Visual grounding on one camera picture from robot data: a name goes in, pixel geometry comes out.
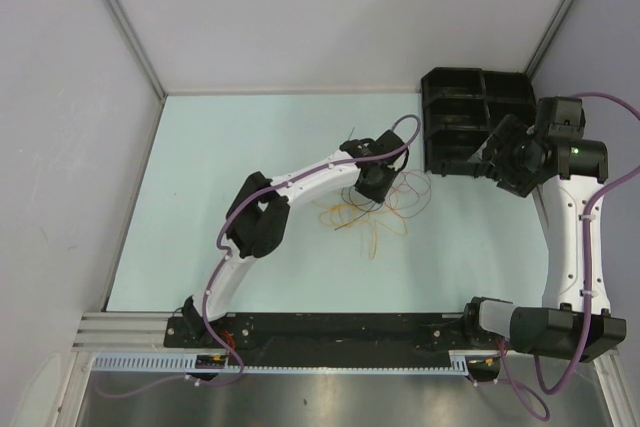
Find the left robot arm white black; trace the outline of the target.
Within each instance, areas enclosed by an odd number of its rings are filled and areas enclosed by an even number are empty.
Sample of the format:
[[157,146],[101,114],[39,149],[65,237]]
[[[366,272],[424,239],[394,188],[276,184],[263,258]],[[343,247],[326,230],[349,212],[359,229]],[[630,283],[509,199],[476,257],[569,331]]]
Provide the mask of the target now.
[[347,188],[381,204],[408,157],[409,144],[389,129],[376,139],[345,141],[325,159],[293,173],[249,175],[216,238],[221,260],[206,286],[182,307],[187,336],[202,347],[219,339],[218,319],[229,312],[230,301],[256,260],[279,247],[294,208]]

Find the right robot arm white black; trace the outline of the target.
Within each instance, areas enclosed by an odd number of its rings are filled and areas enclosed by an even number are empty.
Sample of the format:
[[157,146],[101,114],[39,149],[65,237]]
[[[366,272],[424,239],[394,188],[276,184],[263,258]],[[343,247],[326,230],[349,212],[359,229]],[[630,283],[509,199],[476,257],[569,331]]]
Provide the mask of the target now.
[[548,249],[538,307],[474,297],[463,340],[484,348],[496,336],[519,352],[587,363],[621,343],[626,322],[611,314],[601,263],[598,191],[608,178],[604,143],[584,137],[581,100],[547,97],[528,126],[507,115],[480,148],[499,188],[533,199]]

